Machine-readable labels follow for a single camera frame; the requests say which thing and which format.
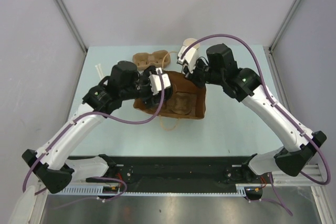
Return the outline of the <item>brown paper bag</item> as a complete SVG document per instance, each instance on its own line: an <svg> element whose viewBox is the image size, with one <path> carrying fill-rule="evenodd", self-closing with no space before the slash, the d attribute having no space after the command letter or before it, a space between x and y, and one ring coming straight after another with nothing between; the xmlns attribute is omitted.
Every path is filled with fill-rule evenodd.
<svg viewBox="0 0 336 224"><path fill-rule="evenodd" d="M133 55L132 61L138 70L145 70L149 66L161 67L163 70L171 62L171 54L175 51L159 50L153 53L139 52ZM201 120L206 111L206 88L198 88L192 82L184 78L182 73L167 71L173 87L173 94L168 101L163 103L159 112L160 125L166 131L176 128L181 119ZM175 125L167 128L163 124L163 118L177 119Z"/></svg>

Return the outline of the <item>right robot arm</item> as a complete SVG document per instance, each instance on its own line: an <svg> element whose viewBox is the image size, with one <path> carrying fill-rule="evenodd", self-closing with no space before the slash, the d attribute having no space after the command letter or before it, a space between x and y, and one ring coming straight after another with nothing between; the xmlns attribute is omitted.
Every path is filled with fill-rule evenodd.
<svg viewBox="0 0 336 224"><path fill-rule="evenodd" d="M254 183L266 172L282 171L295 177L313 158L327 137L322 131L313 132L297 120L270 92L261 73L240 68L232 50L217 44L206 50L203 61L196 44L182 46L177 62L186 79L196 86L213 84L222 87L230 98L255 112L281 140L283 146L272 152L254 154L243 164L242 176Z"/></svg>

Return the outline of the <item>brown pulp cup carrier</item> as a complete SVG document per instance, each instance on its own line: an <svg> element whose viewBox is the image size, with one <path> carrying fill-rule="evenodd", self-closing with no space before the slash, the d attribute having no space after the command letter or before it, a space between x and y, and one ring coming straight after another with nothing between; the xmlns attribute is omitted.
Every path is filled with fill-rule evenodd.
<svg viewBox="0 0 336 224"><path fill-rule="evenodd" d="M177 115L195 116L196 101L196 94L177 92L165 102L164 112Z"/></svg>

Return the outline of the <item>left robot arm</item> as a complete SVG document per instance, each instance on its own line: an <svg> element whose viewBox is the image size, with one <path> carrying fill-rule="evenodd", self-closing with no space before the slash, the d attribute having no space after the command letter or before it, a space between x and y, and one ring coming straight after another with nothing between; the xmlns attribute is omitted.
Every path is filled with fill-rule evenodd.
<svg viewBox="0 0 336 224"><path fill-rule="evenodd" d="M138 72L136 64L120 61L96 86L83 97L73 117L38 150L27 149L22 154L29 166L28 175L35 174L46 190L56 194L71 182L93 178L110 182L115 178L115 162L107 155L69 160L70 154L82 140L105 119L114 119L112 112L121 108L123 101L140 99L155 113L143 121L127 121L125 124L146 124L159 113L163 102L173 93L169 75L155 66Z"/></svg>

